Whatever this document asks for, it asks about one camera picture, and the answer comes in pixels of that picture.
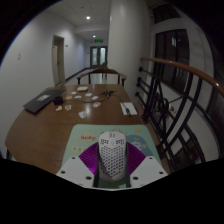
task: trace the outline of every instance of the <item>laptop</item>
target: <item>laptop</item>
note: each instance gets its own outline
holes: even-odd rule
[[[26,103],[23,107],[33,114],[37,114],[47,104],[52,102],[55,97],[61,96],[66,90],[47,90]]]

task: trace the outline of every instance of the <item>doorway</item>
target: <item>doorway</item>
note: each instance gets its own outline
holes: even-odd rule
[[[65,82],[64,72],[64,38],[54,35],[52,45],[52,70],[54,85]]]
[[[90,68],[98,68],[107,61],[107,47],[90,47]]]

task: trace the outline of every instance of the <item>glass window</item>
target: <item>glass window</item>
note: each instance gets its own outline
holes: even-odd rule
[[[158,57],[158,55],[164,54],[164,46],[165,46],[164,33],[159,33],[156,35],[156,57]]]
[[[186,30],[177,31],[178,57],[189,58],[189,42]]]
[[[176,56],[177,44],[176,44],[176,33],[175,31],[169,31],[165,33],[165,44],[166,44],[166,56]]]
[[[172,30],[156,35],[155,57],[189,64],[189,42],[186,30]],[[188,72],[165,65],[162,78],[165,83],[183,93]]]
[[[180,15],[170,4],[163,4],[153,9],[155,23],[162,22],[164,20],[179,18]]]

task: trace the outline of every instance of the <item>ceiling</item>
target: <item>ceiling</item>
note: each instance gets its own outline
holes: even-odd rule
[[[110,0],[63,0],[46,11],[68,20],[76,27],[98,24],[94,30],[76,32],[86,40],[93,40],[93,35],[97,39],[108,39]]]

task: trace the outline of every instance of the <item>white perforated object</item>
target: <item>white perforated object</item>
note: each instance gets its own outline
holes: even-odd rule
[[[120,132],[105,132],[99,137],[99,174],[111,183],[125,174],[126,139]]]

